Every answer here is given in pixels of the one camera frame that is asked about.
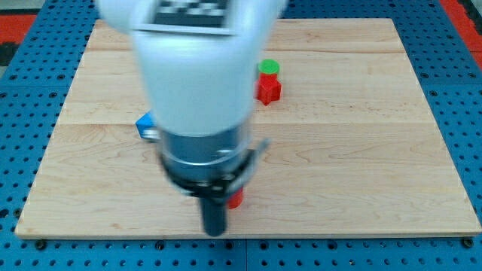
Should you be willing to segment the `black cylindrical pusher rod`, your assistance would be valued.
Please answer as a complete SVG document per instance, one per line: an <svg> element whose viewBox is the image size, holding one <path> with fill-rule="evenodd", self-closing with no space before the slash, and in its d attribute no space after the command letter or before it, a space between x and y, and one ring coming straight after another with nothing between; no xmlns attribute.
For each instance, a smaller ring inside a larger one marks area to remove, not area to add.
<svg viewBox="0 0 482 271"><path fill-rule="evenodd" d="M203 229L209 236L222 235L227 229L227 199L200 198Z"/></svg>

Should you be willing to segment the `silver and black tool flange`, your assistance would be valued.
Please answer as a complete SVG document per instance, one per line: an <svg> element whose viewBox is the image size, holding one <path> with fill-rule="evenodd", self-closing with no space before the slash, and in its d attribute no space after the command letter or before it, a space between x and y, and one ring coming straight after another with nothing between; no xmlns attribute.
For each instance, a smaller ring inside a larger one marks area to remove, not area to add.
<svg viewBox="0 0 482 271"><path fill-rule="evenodd" d="M248 122L206 136L177 135L157 128L160 164L167 178L184 194L228 198L252 179L261 155L270 144L254 149Z"/></svg>

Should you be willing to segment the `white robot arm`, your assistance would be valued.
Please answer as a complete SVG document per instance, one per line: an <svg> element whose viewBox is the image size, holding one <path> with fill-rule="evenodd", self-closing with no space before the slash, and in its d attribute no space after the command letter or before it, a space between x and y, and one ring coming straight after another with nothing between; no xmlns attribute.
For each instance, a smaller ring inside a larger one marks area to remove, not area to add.
<svg viewBox="0 0 482 271"><path fill-rule="evenodd" d="M220 236L227 202L252 178L256 65L285 0L97 0L130 37L168 179L198 198L203 229Z"/></svg>

